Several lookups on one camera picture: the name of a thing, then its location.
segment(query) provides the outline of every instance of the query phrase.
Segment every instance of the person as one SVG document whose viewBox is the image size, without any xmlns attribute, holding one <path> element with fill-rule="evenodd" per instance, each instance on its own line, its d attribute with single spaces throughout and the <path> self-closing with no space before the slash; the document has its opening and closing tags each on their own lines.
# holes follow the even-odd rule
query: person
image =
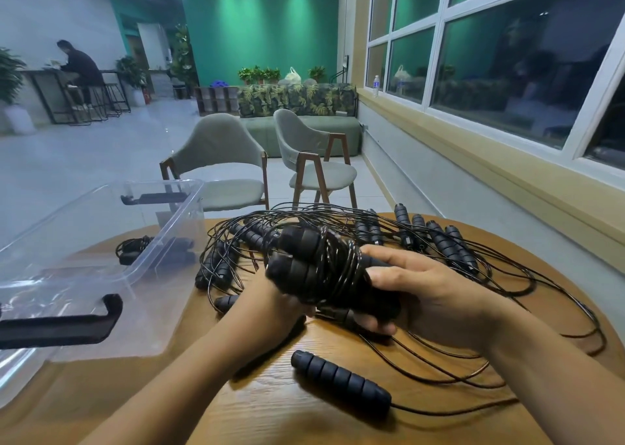
<svg viewBox="0 0 625 445">
<path fill-rule="evenodd" d="M 74 103 L 78 106 L 85 104 L 87 107 L 91 107 L 91 92 L 89 86 L 104 86 L 104 78 L 98 65 L 91 57 L 74 48 L 74 46 L 67 40 L 59 40 L 56 42 L 63 53 L 67 54 L 67 64 L 61 66 L 62 71 L 68 73 L 78 73 L 78 77 L 71 82 L 71 85 L 75 85 L 81 88 L 82 102 L 80 96 L 76 91 L 70 91 Z"/>
<path fill-rule="evenodd" d="M 363 251 L 395 267 L 370 267 L 374 286 L 401 294 L 398 327 L 487 358 L 556 445 L 616 445 L 625 437 L 625 382 L 510 299 L 423 255 L 373 245 Z M 182 444 L 226 381 L 277 346 L 296 319 L 312 314 L 260 270 L 208 333 L 163 370 L 83 445 Z"/>
</svg>

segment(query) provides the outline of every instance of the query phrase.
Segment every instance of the chair seat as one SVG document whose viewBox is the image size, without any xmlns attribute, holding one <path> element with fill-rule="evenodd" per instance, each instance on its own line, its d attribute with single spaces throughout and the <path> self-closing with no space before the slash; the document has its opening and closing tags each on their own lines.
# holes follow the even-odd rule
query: chair seat
<svg viewBox="0 0 625 445">
<path fill-rule="evenodd" d="M 257 204 L 264 193 L 259 180 L 217 180 L 207 181 L 200 195 L 204 211 L 236 210 Z"/>
<path fill-rule="evenodd" d="M 342 164 L 340 162 L 321 162 L 323 168 L 323 176 L 326 180 L 326 187 L 329 191 L 342 190 L 354 183 L 357 172 L 351 165 Z M 293 175 L 289 186 L 295 188 L 295 179 L 297 173 Z M 318 190 L 319 180 L 317 180 L 317 172 L 314 169 L 314 164 L 306 164 L 304 168 L 304 176 L 302 178 L 303 190 Z"/>
</svg>

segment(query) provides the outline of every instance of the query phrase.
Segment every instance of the man in dark jacket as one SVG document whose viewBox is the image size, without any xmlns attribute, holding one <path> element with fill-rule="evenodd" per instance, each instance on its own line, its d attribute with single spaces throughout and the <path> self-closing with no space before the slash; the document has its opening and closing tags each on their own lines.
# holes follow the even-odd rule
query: man in dark jacket
<svg viewBox="0 0 625 445">
<path fill-rule="evenodd" d="M 59 40 L 56 42 L 56 46 L 67 54 L 67 64 L 61 66 L 61 69 L 69 73 L 78 73 L 79 76 L 72 83 L 82 88 L 83 102 L 89 106 L 91 104 L 89 86 L 104 86 L 102 73 L 100 73 L 98 66 L 88 54 L 75 49 L 67 40 Z M 74 94 L 75 103 L 80 104 L 79 101 L 76 101 L 78 98 Z"/>
</svg>

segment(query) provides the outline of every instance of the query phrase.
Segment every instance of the hand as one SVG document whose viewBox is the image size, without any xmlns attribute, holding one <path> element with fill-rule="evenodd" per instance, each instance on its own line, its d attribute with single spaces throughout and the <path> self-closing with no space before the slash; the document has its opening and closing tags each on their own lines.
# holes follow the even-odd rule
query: hand
<svg viewBox="0 0 625 445">
<path fill-rule="evenodd" d="M 397 267 L 369 267 L 374 287 L 399 291 L 401 313 L 395 323 L 379 324 L 371 315 L 356 314 L 364 328 L 394 334 L 403 328 L 427 340 L 482 352 L 504 311 L 518 308 L 437 260 L 410 251 L 374 245 L 361 250 Z"/>
<path fill-rule="evenodd" d="M 246 364 L 278 346 L 301 315 L 312 317 L 314 312 L 314 307 L 282 294 L 261 267 L 219 323 L 228 324 L 236 338 L 233 346 L 239 348 Z"/>
</svg>

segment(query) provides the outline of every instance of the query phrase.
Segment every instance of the person's left hand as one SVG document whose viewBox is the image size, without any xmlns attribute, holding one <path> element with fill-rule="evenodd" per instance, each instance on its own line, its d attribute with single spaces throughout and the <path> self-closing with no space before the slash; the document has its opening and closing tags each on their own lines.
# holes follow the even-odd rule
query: person's left hand
<svg viewBox="0 0 625 445">
<path fill-rule="evenodd" d="M 219 322 L 228 324 L 237 338 L 233 347 L 240 349 L 244 362 L 249 362 L 279 345 L 301 315 L 312 317 L 314 313 L 314 306 L 282 294 L 261 267 Z"/>
</svg>

